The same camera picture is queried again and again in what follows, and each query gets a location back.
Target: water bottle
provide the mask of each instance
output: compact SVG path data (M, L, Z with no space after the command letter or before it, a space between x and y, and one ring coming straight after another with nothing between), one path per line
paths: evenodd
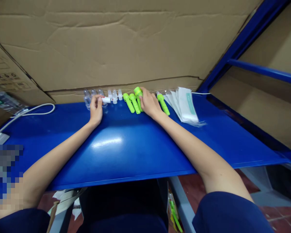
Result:
M14 115L28 110L27 106L19 103L16 99L12 98L4 91L0 92L0 108Z

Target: white cable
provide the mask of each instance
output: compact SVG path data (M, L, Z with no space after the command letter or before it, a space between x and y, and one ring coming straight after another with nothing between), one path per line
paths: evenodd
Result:
M211 93L198 93L198 92L192 92L194 94L211 94Z
M45 105L52 105L53 106L53 109L50 110L49 112L46 112L46 113L31 113L31 114L27 114L28 112L31 112L32 110L35 110L39 107L42 107L42 106L45 106ZM49 114L51 112L53 112L55 110L55 105L54 104L51 104L51 103L48 103L48 104L42 104L42 105L39 105L37 107L34 107L28 111L24 111L22 113L20 113L19 115L17 116L11 116L10 118L13 118L9 123L7 123L5 126L3 126L1 129L0 129L0 133L6 128L8 127L12 122L14 122L16 119L18 119L19 117L24 117L24 116L31 116L31 115L46 115L46 114Z

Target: blue metal frame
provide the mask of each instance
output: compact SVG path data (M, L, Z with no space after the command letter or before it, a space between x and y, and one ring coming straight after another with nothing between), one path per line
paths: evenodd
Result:
M253 15L244 29L239 33L239 36L223 55L207 79L199 87L198 92L208 93L213 85L231 68L231 66L237 66L242 69L291 83L290 73L238 60L240 56L249 48L249 46L290 2L291 0L265 0L257 9L256 13ZM261 142L274 150L276 153L288 158L291 161L291 150L289 148L248 121L243 116L239 115L237 112L233 111L214 96L208 96L207 100L213 103L215 106L224 109L225 113L228 114L233 120L238 122L244 129L253 134L256 138L258 138Z
M236 60L236 59L229 59L228 63L230 65L237 66L237 67L245 69L245 70L249 70L249 71L252 71L255 73L259 73L262 75L266 75L266 76L269 76L272 78L276 78L276 79L285 81L287 83L291 83L291 74L290 73L286 73L286 72L275 70L275 69L270 69L268 67L255 65L255 64L251 64L251 63Z
M228 61L230 59L238 59L290 2L291 0L265 0L239 33L239 36L223 55L208 78L199 87L198 92L208 93L212 86L231 67Z

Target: red floor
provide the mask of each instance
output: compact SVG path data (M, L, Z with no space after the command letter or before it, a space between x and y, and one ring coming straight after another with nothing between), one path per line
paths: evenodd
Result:
M244 184L246 185L250 193L259 191L259 189L240 171L237 172L241 175ZM187 194L188 200L191 206L196 212L197 207L203 196L206 194L205 186L202 182L201 177L198 174L179 176L179 180L182 187ZM53 202L56 199L52 198L55 192L45 193L38 206L39 209L49 211L53 206ZM276 233L291 233L291 207L268 207L261 206L261 211L264 213L265 218L268 220L270 225L273 227ZM68 233L76 233L78 228L83 223L82 215L74 221L74 216L71 216ZM174 233L172 226L169 226L170 233Z

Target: person's right hand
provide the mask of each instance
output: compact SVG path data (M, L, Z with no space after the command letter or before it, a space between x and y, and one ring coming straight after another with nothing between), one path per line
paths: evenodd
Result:
M153 119L156 119L157 117L162 115L162 113L164 114L155 94L151 94L144 87L140 87L140 89L142 90L143 93L143 97L140 96L142 110Z

